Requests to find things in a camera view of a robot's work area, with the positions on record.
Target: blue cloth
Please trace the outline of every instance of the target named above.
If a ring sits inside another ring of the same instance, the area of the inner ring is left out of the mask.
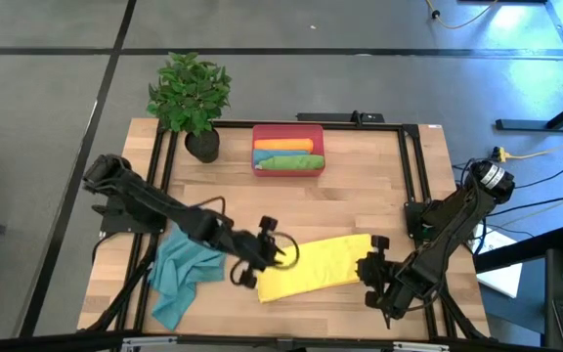
[[[307,155],[307,151],[268,151],[268,150],[253,150],[253,164],[257,165],[262,160],[270,159],[273,156],[295,156]]]
[[[173,224],[149,275],[152,287],[160,293],[153,317],[174,330],[195,299],[195,284],[223,281],[224,277],[225,253],[192,242]]]

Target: wooden table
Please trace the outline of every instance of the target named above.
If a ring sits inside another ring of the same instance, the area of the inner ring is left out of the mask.
[[[154,119],[133,119],[123,149],[123,156],[142,175],[147,173],[155,129]],[[420,125],[419,129],[431,194],[444,198],[455,190],[455,183],[442,127]],[[251,130],[218,131],[221,151],[211,164],[202,164],[191,156],[184,147],[185,134],[180,134],[169,187],[172,197],[188,204],[224,196],[227,215],[236,221],[236,228],[253,233],[257,233],[260,217],[270,215],[279,220],[280,231],[291,234],[299,243],[371,233],[390,238],[386,253],[390,260],[401,261],[413,250],[404,219],[406,185],[396,133],[326,130],[326,168],[321,177],[257,178],[250,169]],[[416,198],[421,199],[413,148],[408,142]],[[167,145],[164,141],[156,185]],[[121,289],[132,238],[130,234],[115,236],[99,247],[79,328],[94,323]],[[408,340],[428,337],[422,310],[409,312],[387,329],[380,311],[365,306],[367,288],[363,284],[325,288],[261,304],[256,290],[233,286],[227,279],[236,261],[228,257],[225,281],[197,285],[195,301],[177,333]],[[452,255],[447,278],[464,314],[488,335],[475,269],[463,247]],[[144,332],[166,332],[151,316],[156,300],[157,293],[152,290]],[[135,291],[126,328],[133,325],[137,301]],[[441,306],[434,306],[439,334],[445,335]]]

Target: yellow cable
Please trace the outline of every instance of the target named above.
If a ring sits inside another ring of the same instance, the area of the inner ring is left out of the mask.
[[[553,153],[553,152],[559,151],[559,150],[563,150],[563,146],[547,149],[546,151],[537,152],[537,153],[528,154],[528,155],[512,155],[508,152],[505,152],[505,158],[524,159],[524,158],[534,157],[534,156],[538,156],[538,155]]]
[[[429,9],[431,9],[431,12],[435,12],[436,9],[434,8],[434,5],[431,3],[431,0],[425,0],[425,2],[427,3],[427,6],[429,6]],[[438,22],[440,23],[441,26],[443,26],[446,29],[458,29],[458,28],[462,28],[465,25],[471,24],[473,23],[475,20],[479,19],[480,17],[482,17],[486,12],[488,12],[488,10],[490,10],[493,6],[495,6],[495,4],[498,2],[498,0],[493,1],[492,4],[488,5],[488,7],[486,8],[486,10],[482,11],[479,15],[475,16],[472,20],[462,23],[460,25],[448,25],[446,23],[444,23],[442,21],[442,19],[440,18],[440,15],[436,16],[436,20],[438,20]]]

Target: yellow towel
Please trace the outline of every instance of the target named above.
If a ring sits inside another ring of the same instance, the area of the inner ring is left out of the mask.
[[[287,256],[278,260],[288,264],[294,247],[284,248]],[[370,235],[351,235],[299,245],[299,261],[289,270],[267,269],[258,277],[258,298],[270,302],[311,290],[357,283],[358,259],[372,251]]]
[[[256,150],[269,151],[307,151],[312,152],[314,143],[309,138],[304,139],[277,139],[277,140],[257,140],[253,146]]]

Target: red plastic bin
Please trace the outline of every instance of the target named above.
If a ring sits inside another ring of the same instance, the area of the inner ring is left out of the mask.
[[[255,141],[262,139],[300,139],[309,138],[314,143],[312,154],[325,157],[323,143],[323,128],[314,124],[279,124],[253,126],[253,140],[251,141],[251,168],[255,176],[260,177],[315,177],[325,170],[325,162],[319,170],[258,170],[253,164],[253,149]]]

